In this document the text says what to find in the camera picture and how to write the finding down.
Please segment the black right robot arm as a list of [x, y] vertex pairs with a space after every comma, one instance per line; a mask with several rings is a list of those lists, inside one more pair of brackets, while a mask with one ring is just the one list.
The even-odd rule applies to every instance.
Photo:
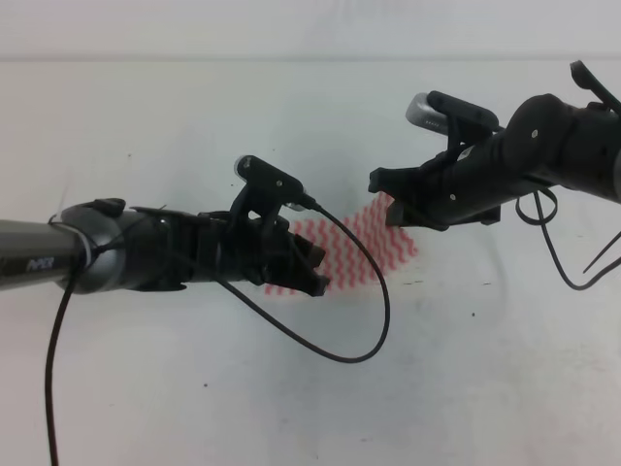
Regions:
[[447, 148], [418, 167], [373, 170], [369, 191], [394, 200], [386, 224], [437, 231], [490, 225], [505, 203], [555, 185], [619, 202], [620, 102], [582, 61], [572, 63], [571, 74], [596, 101], [577, 108], [537, 95], [506, 126], [448, 94], [416, 94], [407, 120], [446, 137]]

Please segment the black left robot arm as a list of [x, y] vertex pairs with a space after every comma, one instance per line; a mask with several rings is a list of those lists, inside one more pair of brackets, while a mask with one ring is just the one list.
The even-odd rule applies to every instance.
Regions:
[[198, 215], [128, 208], [117, 198], [79, 204], [46, 223], [1, 223], [1, 286], [54, 282], [75, 292], [181, 291], [216, 280], [272, 284], [309, 296], [329, 280], [325, 252], [279, 215]]

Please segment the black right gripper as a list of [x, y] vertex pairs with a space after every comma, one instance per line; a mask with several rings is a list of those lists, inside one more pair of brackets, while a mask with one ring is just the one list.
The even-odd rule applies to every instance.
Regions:
[[377, 168], [368, 191], [412, 196], [413, 207], [394, 200], [387, 208], [390, 227], [493, 223], [496, 211], [514, 199], [514, 169], [505, 141], [485, 140], [446, 150], [418, 168]]

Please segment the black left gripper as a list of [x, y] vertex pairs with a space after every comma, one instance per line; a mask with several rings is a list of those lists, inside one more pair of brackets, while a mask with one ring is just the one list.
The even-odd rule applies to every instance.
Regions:
[[309, 267], [319, 267], [326, 251], [299, 234], [292, 235], [283, 217], [269, 221], [223, 211], [200, 213], [193, 226], [194, 282], [221, 278], [278, 285], [311, 297], [325, 294], [329, 278], [299, 268], [295, 253]]

